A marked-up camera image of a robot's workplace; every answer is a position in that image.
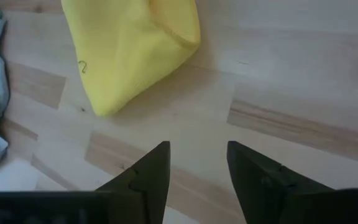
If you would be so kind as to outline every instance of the wood plank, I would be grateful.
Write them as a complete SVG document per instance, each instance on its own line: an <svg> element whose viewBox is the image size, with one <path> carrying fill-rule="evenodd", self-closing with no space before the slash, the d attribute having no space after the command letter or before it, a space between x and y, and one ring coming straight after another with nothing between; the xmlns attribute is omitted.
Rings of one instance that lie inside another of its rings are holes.
<svg viewBox="0 0 358 224"><path fill-rule="evenodd" d="M14 154L28 162L38 147L38 134L28 128L4 118L0 124L0 132L3 138L9 143L8 153Z"/></svg>
<svg viewBox="0 0 358 224"><path fill-rule="evenodd" d="M196 2L199 17L209 25L233 29L265 27L358 34L358 1L354 0Z"/></svg>
<svg viewBox="0 0 358 224"><path fill-rule="evenodd" d="M12 120L10 120L8 118L4 118L2 120L1 126L5 130L6 129L15 130L15 131L17 131L17 132L19 132L19 133L21 133L21 134L33 139L33 140L35 140L35 141L38 139L38 134L37 133L31 131L30 129L28 129L28 128L22 126L21 124L18 124L18 123L14 122L14 121L12 121Z"/></svg>
<svg viewBox="0 0 358 224"><path fill-rule="evenodd" d="M211 31L214 52L208 54L217 55L212 63L203 63L197 55L191 63L241 75L236 99L358 131L358 35L275 29L218 31ZM202 51L199 54L207 57Z"/></svg>
<svg viewBox="0 0 358 224"><path fill-rule="evenodd" d="M0 10L63 13L60 0L0 0Z"/></svg>
<svg viewBox="0 0 358 224"><path fill-rule="evenodd" d="M42 136L39 139L40 145L34 153L35 157L77 189L92 191L114 178L107 172L86 162L84 160L85 150L83 153L82 149L76 151L75 149L78 148L69 148L70 146L59 144L58 141L51 143L52 141L54 139L47 135Z"/></svg>
<svg viewBox="0 0 358 224"><path fill-rule="evenodd" d="M7 73L12 91L28 96L51 108L59 107L65 86L65 77L14 62L7 63Z"/></svg>
<svg viewBox="0 0 358 224"><path fill-rule="evenodd" d="M0 192L31 191L36 182L37 170L8 151L0 162Z"/></svg>
<svg viewBox="0 0 358 224"><path fill-rule="evenodd" d="M66 191L67 189L56 183L54 180L46 176L41 171L38 171L37 184L35 190L38 191Z"/></svg>
<svg viewBox="0 0 358 224"><path fill-rule="evenodd" d="M67 181L64 177L62 177L58 172L56 172L53 168L49 167L44 163L38 156L34 155L31 160L31 165L37 168L40 172L45 174L50 179L54 180L56 183L61 185L67 190L79 190L79 188L73 185L71 182Z"/></svg>
<svg viewBox="0 0 358 224"><path fill-rule="evenodd" d="M93 132L85 160L118 175L145 152L129 144ZM200 223L242 223L243 214L235 195L191 173L171 167L167 205Z"/></svg>
<svg viewBox="0 0 358 224"><path fill-rule="evenodd" d="M229 124L322 149L358 161L358 132L234 100Z"/></svg>

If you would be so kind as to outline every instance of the light wood flooring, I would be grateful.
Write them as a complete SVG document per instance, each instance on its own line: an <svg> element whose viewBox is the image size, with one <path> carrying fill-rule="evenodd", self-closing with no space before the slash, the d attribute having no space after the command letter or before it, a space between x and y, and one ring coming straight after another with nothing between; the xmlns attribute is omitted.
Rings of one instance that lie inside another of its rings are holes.
<svg viewBox="0 0 358 224"><path fill-rule="evenodd" d="M0 0L11 86L0 190L94 190L164 140L165 223L245 222L229 140L330 187L358 187L358 1L196 2L196 55L98 118L60 1Z"/></svg>

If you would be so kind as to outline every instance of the wood grain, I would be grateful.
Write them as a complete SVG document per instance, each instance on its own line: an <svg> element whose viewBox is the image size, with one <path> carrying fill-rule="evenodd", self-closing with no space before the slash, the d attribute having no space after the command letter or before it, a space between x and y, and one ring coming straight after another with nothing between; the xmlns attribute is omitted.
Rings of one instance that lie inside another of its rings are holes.
<svg viewBox="0 0 358 224"><path fill-rule="evenodd" d="M267 110L236 99L232 102L227 122L358 161L358 132L355 131Z"/></svg>
<svg viewBox="0 0 358 224"><path fill-rule="evenodd" d="M0 0L0 10L36 13L63 12L60 0Z"/></svg>
<svg viewBox="0 0 358 224"><path fill-rule="evenodd" d="M54 180L46 176L41 171L38 171L37 183L35 190L38 191L66 191L67 189L56 183Z"/></svg>
<svg viewBox="0 0 358 224"><path fill-rule="evenodd" d="M241 39L258 56L245 60L235 99L358 131L358 35L259 29Z"/></svg>
<svg viewBox="0 0 358 224"><path fill-rule="evenodd" d="M21 134L23 134L35 141L38 139L37 133L31 131L30 129L28 129L28 128L8 119L8 118L4 118L2 120L1 126L2 126L3 130L13 129L13 130L18 131Z"/></svg>
<svg viewBox="0 0 358 224"><path fill-rule="evenodd" d="M112 175L120 174L145 152L124 142L93 132L85 160ZM200 223L242 223L235 195L177 167L171 167L167 205Z"/></svg>
<svg viewBox="0 0 358 224"><path fill-rule="evenodd" d="M7 73L12 91L28 96L51 108L59 107L65 86L65 77L14 62L7 63Z"/></svg>
<svg viewBox="0 0 358 224"><path fill-rule="evenodd" d="M53 168L49 167L36 155L33 155L31 160L31 165L37 168L41 173L45 174L50 179L54 180L56 183L61 185L67 190L79 190L79 188L65 178L63 178L58 172L54 171Z"/></svg>

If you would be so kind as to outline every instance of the yellow cloth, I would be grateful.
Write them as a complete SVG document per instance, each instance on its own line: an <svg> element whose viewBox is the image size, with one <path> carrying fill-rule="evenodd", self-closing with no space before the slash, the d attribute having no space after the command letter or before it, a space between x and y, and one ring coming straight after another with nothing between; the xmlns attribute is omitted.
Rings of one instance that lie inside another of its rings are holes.
<svg viewBox="0 0 358 224"><path fill-rule="evenodd" d="M62 0L98 116L172 73L200 45L194 0Z"/></svg>

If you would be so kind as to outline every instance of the handwritten mark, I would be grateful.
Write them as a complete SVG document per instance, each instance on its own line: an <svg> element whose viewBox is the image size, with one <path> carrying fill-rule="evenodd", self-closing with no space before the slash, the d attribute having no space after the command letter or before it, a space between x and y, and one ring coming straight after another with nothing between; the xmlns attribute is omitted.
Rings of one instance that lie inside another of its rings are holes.
<svg viewBox="0 0 358 224"><path fill-rule="evenodd" d="M86 73L86 70L87 70L87 68L88 68L86 62L84 62L84 61L79 61L78 64L79 64L79 65L83 65L81 72L82 72L83 74L85 74L85 73Z"/></svg>
<svg viewBox="0 0 358 224"><path fill-rule="evenodd" d="M119 164L118 167L120 167L121 169L125 170L125 165L124 164Z"/></svg>
<svg viewBox="0 0 358 224"><path fill-rule="evenodd" d="M240 62L240 61L237 61L237 62L240 64L243 64L243 65L249 65L247 62Z"/></svg>

